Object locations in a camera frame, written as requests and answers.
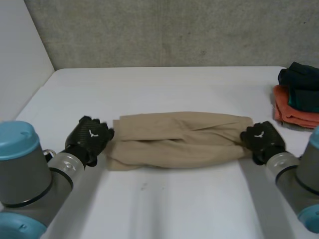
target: rolled khaki fabric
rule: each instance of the rolled khaki fabric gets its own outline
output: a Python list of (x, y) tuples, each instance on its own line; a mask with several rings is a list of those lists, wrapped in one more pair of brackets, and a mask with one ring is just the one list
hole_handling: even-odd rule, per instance
[(240, 133), (252, 125), (249, 117), (201, 112), (122, 116), (105, 150), (108, 168), (196, 168), (236, 160), (249, 153)]

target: folded clothing pile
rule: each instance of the folded clothing pile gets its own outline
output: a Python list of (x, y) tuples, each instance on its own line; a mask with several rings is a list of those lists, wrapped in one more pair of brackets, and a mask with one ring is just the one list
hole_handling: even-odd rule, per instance
[(194, 168), (236, 160), (249, 154), (240, 133), (252, 125), (248, 117), (200, 112), (122, 116), (113, 122), (115, 137), (105, 150), (108, 168)]
[(275, 119), (306, 128), (319, 125), (319, 69), (294, 62), (274, 88)]

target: white tabletop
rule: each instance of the white tabletop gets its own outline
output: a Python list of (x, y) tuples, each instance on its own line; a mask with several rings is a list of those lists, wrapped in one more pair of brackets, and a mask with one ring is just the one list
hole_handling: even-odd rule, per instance
[[(64, 69), (21, 112), (42, 148), (61, 151), (78, 120), (112, 125), (122, 115), (197, 111), (273, 122), (299, 156), (309, 133), (272, 120), (272, 87), (281, 67)], [(238, 161), (202, 169), (109, 172), (105, 158), (87, 168), (43, 238), (263, 239)]]

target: white wall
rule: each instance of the white wall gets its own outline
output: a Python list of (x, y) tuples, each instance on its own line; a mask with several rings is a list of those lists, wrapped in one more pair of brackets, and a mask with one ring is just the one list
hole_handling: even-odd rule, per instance
[(14, 119), (53, 72), (24, 1), (0, 0), (0, 119)]

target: orange cloth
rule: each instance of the orange cloth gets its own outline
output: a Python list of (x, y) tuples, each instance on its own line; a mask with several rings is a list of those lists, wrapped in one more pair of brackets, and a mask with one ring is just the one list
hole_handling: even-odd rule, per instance
[(298, 111), (288, 105), (289, 89), (285, 86), (274, 87), (276, 100), (275, 119), (302, 127), (315, 128), (319, 125), (319, 113)]

